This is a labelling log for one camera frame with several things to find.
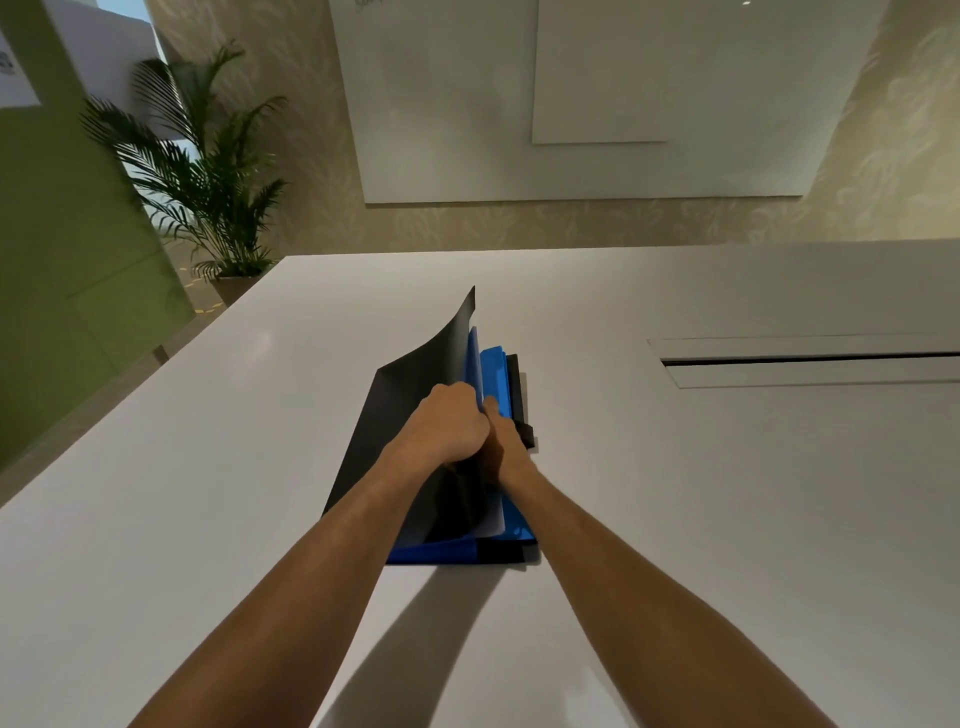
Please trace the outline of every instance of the floor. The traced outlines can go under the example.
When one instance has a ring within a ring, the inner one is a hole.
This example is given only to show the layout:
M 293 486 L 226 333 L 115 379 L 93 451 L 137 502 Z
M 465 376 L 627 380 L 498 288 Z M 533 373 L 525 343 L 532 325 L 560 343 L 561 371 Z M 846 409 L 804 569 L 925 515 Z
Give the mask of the floor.
M 213 286 L 194 278 L 190 273 L 192 246 L 189 243 L 182 240 L 169 241 L 164 244 L 164 248 L 197 313 L 197 317 L 190 324 L 164 344 L 167 354 L 175 356 L 220 315 L 224 305 Z M 155 357 L 151 353 L 146 354 L 33 443 L 19 459 L 0 473 L 0 507 L 83 437 L 159 367 Z

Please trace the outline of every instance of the white paper on green wall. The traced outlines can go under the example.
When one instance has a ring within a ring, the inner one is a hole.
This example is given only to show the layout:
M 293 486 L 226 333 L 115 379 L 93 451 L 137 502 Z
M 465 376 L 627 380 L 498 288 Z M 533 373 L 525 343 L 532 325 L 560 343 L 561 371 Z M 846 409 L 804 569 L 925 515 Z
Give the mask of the white paper on green wall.
M 3 30 L 0 30 L 0 109 L 39 105 L 40 100 L 36 98 L 26 71 L 13 54 Z

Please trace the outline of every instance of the person's left hand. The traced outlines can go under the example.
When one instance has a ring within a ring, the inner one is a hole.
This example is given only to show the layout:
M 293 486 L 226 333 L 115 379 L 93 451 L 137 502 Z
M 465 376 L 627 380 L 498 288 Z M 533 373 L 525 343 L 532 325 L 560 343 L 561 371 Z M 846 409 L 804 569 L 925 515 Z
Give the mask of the person's left hand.
M 477 409 L 476 392 L 460 381 L 436 385 L 391 443 L 405 457 L 429 467 L 466 460 L 490 433 L 490 421 Z

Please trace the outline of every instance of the forearm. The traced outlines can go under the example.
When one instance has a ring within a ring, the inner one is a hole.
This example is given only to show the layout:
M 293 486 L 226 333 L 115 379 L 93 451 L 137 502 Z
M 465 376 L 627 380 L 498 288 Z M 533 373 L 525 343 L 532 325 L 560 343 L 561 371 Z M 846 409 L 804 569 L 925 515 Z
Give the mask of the forearm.
M 741 632 L 532 464 L 503 485 L 611 679 L 650 728 L 833 725 Z
M 431 471 L 388 446 L 174 673 L 132 728 L 309 725 Z

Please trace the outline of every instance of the beige wallpaper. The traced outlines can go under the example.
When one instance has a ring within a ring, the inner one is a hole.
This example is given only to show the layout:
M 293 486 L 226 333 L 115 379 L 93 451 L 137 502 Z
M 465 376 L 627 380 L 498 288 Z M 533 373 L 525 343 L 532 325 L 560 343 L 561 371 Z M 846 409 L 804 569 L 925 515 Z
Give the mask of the beige wallpaper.
M 365 206 L 326 0 L 147 0 L 180 55 L 230 38 L 225 96 L 290 104 L 264 130 L 290 188 L 283 254 L 960 237 L 960 3 L 892 0 L 810 194 L 796 200 Z

